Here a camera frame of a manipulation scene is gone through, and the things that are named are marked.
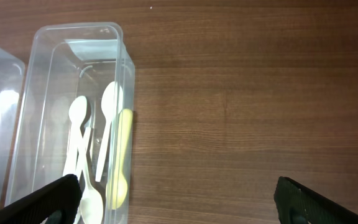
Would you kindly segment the yellow plastic spoon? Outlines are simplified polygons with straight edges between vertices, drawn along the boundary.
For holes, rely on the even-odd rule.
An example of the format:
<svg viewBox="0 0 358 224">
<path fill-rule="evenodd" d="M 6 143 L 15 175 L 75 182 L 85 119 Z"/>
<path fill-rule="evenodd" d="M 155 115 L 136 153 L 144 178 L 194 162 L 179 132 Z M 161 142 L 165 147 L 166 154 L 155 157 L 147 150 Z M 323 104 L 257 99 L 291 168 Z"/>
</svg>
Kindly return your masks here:
<svg viewBox="0 0 358 224">
<path fill-rule="evenodd" d="M 111 210 L 117 210 L 122 206 L 128 193 L 128 181 L 124 175 L 125 156 L 132 133 L 133 112 L 123 109 L 119 115 L 117 130 L 117 152 L 112 181 L 112 198 L 108 203 Z"/>
</svg>

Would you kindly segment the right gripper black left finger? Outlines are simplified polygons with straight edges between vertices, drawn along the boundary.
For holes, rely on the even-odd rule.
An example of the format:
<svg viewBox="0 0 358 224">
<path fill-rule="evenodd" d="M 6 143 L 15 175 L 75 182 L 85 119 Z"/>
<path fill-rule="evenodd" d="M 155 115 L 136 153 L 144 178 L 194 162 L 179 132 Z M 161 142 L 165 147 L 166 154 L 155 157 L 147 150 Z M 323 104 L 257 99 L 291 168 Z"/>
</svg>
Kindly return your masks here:
<svg viewBox="0 0 358 224">
<path fill-rule="evenodd" d="M 68 174 L 0 210 L 0 224 L 73 223 L 82 191 Z"/>
</svg>

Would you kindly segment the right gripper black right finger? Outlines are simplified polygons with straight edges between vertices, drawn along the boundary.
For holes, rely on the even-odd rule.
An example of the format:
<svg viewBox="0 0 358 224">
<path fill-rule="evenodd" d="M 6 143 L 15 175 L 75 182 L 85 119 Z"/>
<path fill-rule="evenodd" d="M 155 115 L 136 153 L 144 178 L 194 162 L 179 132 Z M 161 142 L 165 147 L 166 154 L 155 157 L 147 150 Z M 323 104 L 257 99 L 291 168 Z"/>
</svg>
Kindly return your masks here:
<svg viewBox="0 0 358 224">
<path fill-rule="evenodd" d="M 358 214 L 289 177 L 279 177 L 273 199 L 281 224 L 353 224 Z"/>
</svg>

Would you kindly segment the white spoon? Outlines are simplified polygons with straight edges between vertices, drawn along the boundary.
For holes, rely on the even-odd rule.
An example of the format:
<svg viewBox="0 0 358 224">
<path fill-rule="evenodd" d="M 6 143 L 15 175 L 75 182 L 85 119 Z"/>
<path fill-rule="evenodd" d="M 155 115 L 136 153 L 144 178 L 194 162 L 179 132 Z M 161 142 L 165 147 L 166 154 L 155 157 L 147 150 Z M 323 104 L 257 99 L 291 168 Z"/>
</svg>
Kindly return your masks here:
<svg viewBox="0 0 358 224">
<path fill-rule="evenodd" d="M 63 175 L 74 174 L 78 156 L 78 145 L 80 143 L 81 125 L 87 114 L 88 102 L 85 96 L 79 96 L 73 100 L 68 110 L 68 117 L 71 121 L 70 138 L 68 145 L 67 158 L 63 170 Z"/>
<path fill-rule="evenodd" d="M 123 90 L 118 82 L 111 82 L 106 88 L 101 99 L 101 111 L 105 117 L 105 127 L 99 150 L 98 163 L 96 166 L 95 181 L 100 182 L 106 154 L 109 146 L 109 138 L 111 132 L 111 124 L 113 119 L 122 110 Z"/>
<path fill-rule="evenodd" d="M 85 188 L 80 201 L 81 217 L 86 224 L 101 224 L 103 220 L 103 200 L 101 194 L 92 186 L 87 158 L 82 173 Z"/>
<path fill-rule="evenodd" d="M 75 175 L 77 176 L 78 180 L 80 180 L 81 173 L 83 170 L 83 165 L 85 163 L 86 150 L 89 144 L 90 135 L 91 135 L 91 128 L 85 127 L 84 134 L 80 136 L 80 144 L 78 146 L 78 160 L 76 163 L 76 170 L 75 170 Z"/>
</svg>

